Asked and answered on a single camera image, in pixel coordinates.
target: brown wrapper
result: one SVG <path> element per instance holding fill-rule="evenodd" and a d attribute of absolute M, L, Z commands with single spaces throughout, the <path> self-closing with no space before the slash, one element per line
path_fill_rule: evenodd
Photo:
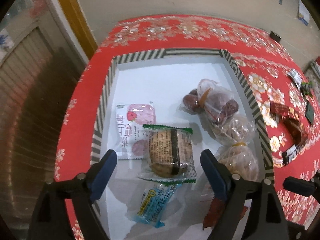
<path fill-rule="evenodd" d="M 270 102 L 270 113 L 279 114 L 282 116 L 282 119 L 292 118 L 300 120 L 298 112 L 289 106 L 284 106 L 275 102 Z"/>
<path fill-rule="evenodd" d="M 294 108 L 271 101 L 270 113 L 279 114 L 282 117 L 283 123 L 290 132 L 297 148 L 302 148 L 306 144 L 308 133 L 303 123 L 300 122 L 299 114 Z"/>
<path fill-rule="evenodd" d="M 203 220 L 202 229 L 214 227 L 218 223 L 225 208 L 226 208 L 226 204 L 223 201 L 221 201 L 217 198 L 214 198 L 211 202 L 209 211 Z M 246 206 L 243 206 L 243 210 L 240 215 L 240 219 L 242 219 L 244 217 L 244 214 L 246 213 L 247 210 L 248 210 L 248 208 Z"/>

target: clear plastic wrapper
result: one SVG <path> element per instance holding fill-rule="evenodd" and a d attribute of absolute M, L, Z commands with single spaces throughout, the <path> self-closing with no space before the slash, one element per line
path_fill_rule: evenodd
<path fill-rule="evenodd" d="M 119 140 L 115 147 L 118 159 L 142 159 L 148 145 L 148 133 L 143 124 L 156 122 L 152 104 L 119 104 L 116 125 Z"/>
<path fill-rule="evenodd" d="M 254 122 L 241 114 L 235 114 L 222 126 L 211 122 L 210 125 L 216 140 L 224 146 L 231 146 L 238 142 L 248 143 L 252 141 L 256 132 Z"/>
<path fill-rule="evenodd" d="M 177 184 L 196 181 L 193 164 L 191 128 L 175 128 L 165 125 L 143 125 L 149 131 L 145 153 L 148 164 L 138 178 Z"/>
<path fill-rule="evenodd" d="M 139 211 L 133 214 L 129 213 L 129 218 L 136 222 L 152 225 L 155 228 L 163 227 L 162 214 L 178 186 L 179 184 L 166 186 L 155 183 L 153 187 L 147 187 L 142 195 Z"/>
<path fill-rule="evenodd" d="M 215 125 L 224 124 L 228 117 L 239 110 L 235 94 L 209 79 L 202 79 L 196 90 L 184 96 L 182 103 L 192 113 L 199 113 L 204 109 L 209 120 Z"/>
<path fill-rule="evenodd" d="M 245 143 L 237 143 L 231 147 L 218 149 L 218 162 L 224 164 L 233 174 L 237 173 L 245 180 L 257 181 L 259 176 L 258 160 Z"/>

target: green packet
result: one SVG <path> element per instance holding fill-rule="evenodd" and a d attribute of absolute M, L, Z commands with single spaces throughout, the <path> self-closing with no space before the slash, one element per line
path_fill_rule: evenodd
<path fill-rule="evenodd" d="M 196 182 L 191 128 L 144 124 L 149 131 L 146 162 L 138 178 L 165 185 Z"/>
<path fill-rule="evenodd" d="M 312 82 L 302 82 L 301 83 L 300 91 L 304 96 L 313 97 L 313 95 L 311 93 L 311 89 L 312 89 Z"/>

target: red tablecloth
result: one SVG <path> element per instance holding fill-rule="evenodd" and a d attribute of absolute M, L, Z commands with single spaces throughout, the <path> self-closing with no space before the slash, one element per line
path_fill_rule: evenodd
<path fill-rule="evenodd" d="M 313 215 L 316 201 L 312 197 L 306 198 L 285 191 L 282 182 L 288 176 L 309 180 L 319 167 L 318 104 L 308 97 L 315 110 L 314 125 L 310 127 L 304 117 L 306 102 L 286 72 L 294 68 L 304 80 L 306 78 L 285 49 L 270 39 L 265 31 L 212 17 L 140 17 L 121 22 L 111 31 L 84 70 L 66 111 L 58 143 L 55 179 L 71 179 L 89 169 L 94 121 L 112 58 L 160 48 L 215 48 L 227 49 L 232 53 L 263 114 L 273 151 L 275 188 L 286 218 L 304 224 Z M 292 146 L 292 138 L 282 123 L 270 117 L 270 101 L 298 110 L 309 132 L 305 149 L 286 167 L 281 162 L 281 151 Z M 68 202 L 67 207 L 75 236 L 82 239 L 71 202 Z"/>

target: wall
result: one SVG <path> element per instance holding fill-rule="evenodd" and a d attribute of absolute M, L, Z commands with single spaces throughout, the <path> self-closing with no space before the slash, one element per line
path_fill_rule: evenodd
<path fill-rule="evenodd" d="M 235 20 L 282 37 L 281 43 L 304 69 L 319 56 L 320 31 L 311 19 L 297 19 L 299 0 L 79 0 L 100 44 L 116 22 L 152 14 L 201 14 Z"/>

